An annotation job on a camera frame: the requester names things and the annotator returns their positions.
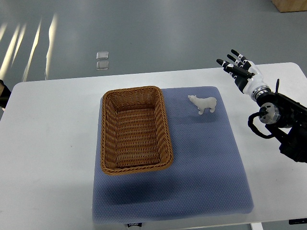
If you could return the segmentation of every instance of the robotic arm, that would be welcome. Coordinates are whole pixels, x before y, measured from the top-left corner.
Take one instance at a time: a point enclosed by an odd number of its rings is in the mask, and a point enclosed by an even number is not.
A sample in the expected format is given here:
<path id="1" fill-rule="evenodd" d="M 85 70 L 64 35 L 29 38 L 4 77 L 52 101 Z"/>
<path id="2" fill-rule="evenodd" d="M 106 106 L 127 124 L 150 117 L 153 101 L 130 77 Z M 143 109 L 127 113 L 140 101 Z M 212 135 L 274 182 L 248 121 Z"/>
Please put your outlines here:
<path id="1" fill-rule="evenodd" d="M 236 56 L 227 55 L 234 62 L 217 59 L 224 71 L 229 73 L 235 80 L 239 90 L 248 94 L 260 107 L 259 112 L 248 118 L 248 126 L 258 136 L 269 139 L 276 138 L 281 143 L 279 150 L 282 154 L 296 162 L 307 163 L 307 108 L 295 102 L 289 97 L 278 93 L 279 79 L 276 83 L 276 90 L 272 92 L 269 86 L 263 82 L 263 75 L 256 65 L 246 59 L 242 54 L 231 50 Z M 261 133 L 253 124 L 255 117 L 271 133 Z M 291 128 L 288 134 L 280 128 Z"/>

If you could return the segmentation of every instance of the gray floor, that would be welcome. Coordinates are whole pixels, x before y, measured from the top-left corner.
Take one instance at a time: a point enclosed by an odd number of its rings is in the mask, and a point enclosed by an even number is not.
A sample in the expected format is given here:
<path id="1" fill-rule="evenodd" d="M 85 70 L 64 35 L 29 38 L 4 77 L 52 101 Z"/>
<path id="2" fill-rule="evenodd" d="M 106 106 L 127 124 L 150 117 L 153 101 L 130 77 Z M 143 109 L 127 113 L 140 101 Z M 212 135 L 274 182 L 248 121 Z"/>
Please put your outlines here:
<path id="1" fill-rule="evenodd" d="M 307 11 L 279 13 L 270 0 L 0 0 L 0 26 L 7 23 L 0 63 L 18 25 L 20 34 L 26 24 L 14 63 L 15 49 L 3 77 L 10 90 L 23 79 L 40 21 L 27 81 L 45 80 L 48 31 L 55 14 L 50 80 L 215 68 L 215 60 L 226 58 L 232 48 L 256 64 L 295 62 L 307 75 Z M 96 70 L 98 51 L 109 51 L 108 70 Z M 306 229 L 287 221 L 263 227 Z"/>

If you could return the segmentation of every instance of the white toy bear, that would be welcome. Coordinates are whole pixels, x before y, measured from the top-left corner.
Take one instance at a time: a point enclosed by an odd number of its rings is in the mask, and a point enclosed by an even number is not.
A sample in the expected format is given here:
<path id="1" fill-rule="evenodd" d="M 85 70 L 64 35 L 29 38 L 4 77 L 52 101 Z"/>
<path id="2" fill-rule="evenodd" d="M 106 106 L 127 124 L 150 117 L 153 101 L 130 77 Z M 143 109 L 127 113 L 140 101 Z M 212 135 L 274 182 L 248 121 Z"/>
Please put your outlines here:
<path id="1" fill-rule="evenodd" d="M 216 98 L 214 97 L 197 98 L 196 95 L 188 95 L 188 98 L 194 105 L 197 106 L 199 115 L 202 115 L 206 108 L 210 108 L 211 113 L 215 111 Z"/>

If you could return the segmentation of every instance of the wicker basket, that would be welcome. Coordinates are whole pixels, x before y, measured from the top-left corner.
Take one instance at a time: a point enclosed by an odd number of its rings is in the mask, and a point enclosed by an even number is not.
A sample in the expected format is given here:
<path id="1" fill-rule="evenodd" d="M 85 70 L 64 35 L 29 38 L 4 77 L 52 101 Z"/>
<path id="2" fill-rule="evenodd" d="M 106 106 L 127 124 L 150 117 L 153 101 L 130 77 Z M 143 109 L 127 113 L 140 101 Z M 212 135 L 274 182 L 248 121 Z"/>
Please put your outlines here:
<path id="1" fill-rule="evenodd" d="M 108 91 L 102 102 L 101 169 L 123 175 L 166 169 L 173 162 L 161 89 Z"/>

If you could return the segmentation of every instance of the white table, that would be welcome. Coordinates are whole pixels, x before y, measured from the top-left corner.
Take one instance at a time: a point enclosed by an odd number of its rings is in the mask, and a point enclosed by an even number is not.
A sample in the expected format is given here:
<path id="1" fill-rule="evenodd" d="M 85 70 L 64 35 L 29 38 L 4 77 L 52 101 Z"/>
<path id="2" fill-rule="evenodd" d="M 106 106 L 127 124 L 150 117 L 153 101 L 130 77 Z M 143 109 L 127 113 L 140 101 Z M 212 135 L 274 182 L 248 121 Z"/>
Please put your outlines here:
<path id="1" fill-rule="evenodd" d="M 307 105 L 307 80 L 298 65 L 267 64 L 259 69 L 273 90 L 280 78 L 279 92 Z M 307 164 L 280 154 L 277 140 L 252 133 L 248 116 L 259 107 L 216 68 L 17 84 L 0 122 L 1 229 L 94 229 L 91 206 L 100 99 L 112 89 L 145 85 L 219 89 L 255 206 L 249 214 L 148 222 L 142 229 L 306 217 Z M 258 127 L 265 132 L 260 122 Z M 115 228 L 126 229 L 123 224 L 103 226 Z"/>

